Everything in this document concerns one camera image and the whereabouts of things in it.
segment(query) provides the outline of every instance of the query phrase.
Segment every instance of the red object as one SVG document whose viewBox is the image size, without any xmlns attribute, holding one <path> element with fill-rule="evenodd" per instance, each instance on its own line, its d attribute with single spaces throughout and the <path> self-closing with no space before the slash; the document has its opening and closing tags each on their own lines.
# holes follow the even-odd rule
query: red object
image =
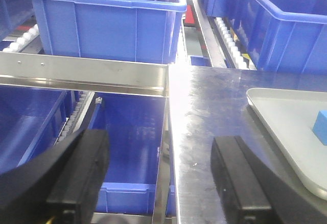
<svg viewBox="0 0 327 224">
<path fill-rule="evenodd" d="M 193 12 L 192 12 L 192 8 L 190 5 L 188 5 L 187 9 L 186 9 L 186 18 L 185 18 L 185 23 L 186 24 L 194 24 L 194 17 L 193 17 Z"/>
<path fill-rule="evenodd" d="M 18 26 L 16 29 L 19 31 L 28 31 L 29 29 L 31 29 L 31 27 L 30 26 Z"/>
</svg>

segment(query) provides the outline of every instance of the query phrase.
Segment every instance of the yellow wire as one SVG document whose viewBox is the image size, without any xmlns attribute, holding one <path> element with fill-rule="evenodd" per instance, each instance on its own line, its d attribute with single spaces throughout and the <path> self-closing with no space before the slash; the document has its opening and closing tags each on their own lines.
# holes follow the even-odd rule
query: yellow wire
<svg viewBox="0 0 327 224">
<path fill-rule="evenodd" d="M 55 219 L 55 217 L 51 217 L 45 224 L 52 224 L 53 220 Z"/>
</svg>

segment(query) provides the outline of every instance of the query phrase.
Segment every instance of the gray tray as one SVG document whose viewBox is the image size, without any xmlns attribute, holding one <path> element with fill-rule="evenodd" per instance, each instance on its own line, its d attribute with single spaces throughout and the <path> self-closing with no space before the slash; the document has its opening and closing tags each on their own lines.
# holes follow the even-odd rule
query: gray tray
<svg viewBox="0 0 327 224">
<path fill-rule="evenodd" d="M 327 146 L 312 132 L 327 93 L 251 88 L 247 98 L 305 187 L 327 200 Z"/>
</svg>

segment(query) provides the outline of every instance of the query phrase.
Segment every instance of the blue block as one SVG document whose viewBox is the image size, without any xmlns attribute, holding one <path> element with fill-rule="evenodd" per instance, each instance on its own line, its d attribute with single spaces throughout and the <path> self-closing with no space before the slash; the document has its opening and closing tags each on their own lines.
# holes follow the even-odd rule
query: blue block
<svg viewBox="0 0 327 224">
<path fill-rule="evenodd" d="M 313 133 L 325 146 L 327 145 L 327 110 L 319 111 Z"/>
<path fill-rule="evenodd" d="M 190 56 L 191 65 L 211 67 L 210 60 L 202 56 Z"/>
</svg>

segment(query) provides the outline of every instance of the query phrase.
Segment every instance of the stainless steel surface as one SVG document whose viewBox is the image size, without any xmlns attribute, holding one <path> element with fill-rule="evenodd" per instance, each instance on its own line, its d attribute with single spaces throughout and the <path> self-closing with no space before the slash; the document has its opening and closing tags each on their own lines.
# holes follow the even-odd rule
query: stainless steel surface
<svg viewBox="0 0 327 224">
<path fill-rule="evenodd" d="M 0 83 L 165 96 L 167 66 L 0 52 Z"/>
<path fill-rule="evenodd" d="M 211 25 L 208 21 L 205 12 L 199 5 L 198 0 L 192 0 L 195 21 L 198 22 L 203 36 L 203 41 L 206 46 L 207 55 L 211 61 L 212 67 L 226 68 L 225 57 L 220 52 L 220 46 L 215 37 Z"/>
<path fill-rule="evenodd" d="M 157 184 L 155 189 L 155 202 L 152 215 L 152 224 L 164 224 L 170 184 L 169 160 L 169 127 L 168 127 L 168 100 L 165 104 L 165 117 L 163 119 L 162 140 L 159 153 Z"/>
<path fill-rule="evenodd" d="M 94 213 L 92 224 L 151 224 L 151 216 Z M 166 218 L 164 224 L 172 224 L 172 218 Z"/>
<path fill-rule="evenodd" d="M 247 97 L 302 183 L 327 200 L 327 147 L 312 131 L 327 93 L 252 88 Z"/>
<path fill-rule="evenodd" d="M 327 92 L 327 76 L 171 65 L 169 84 L 179 224 L 226 224 L 210 167 L 215 136 L 240 135 L 270 169 L 327 212 L 327 201 L 303 186 L 246 98 L 252 87 Z"/>
</svg>

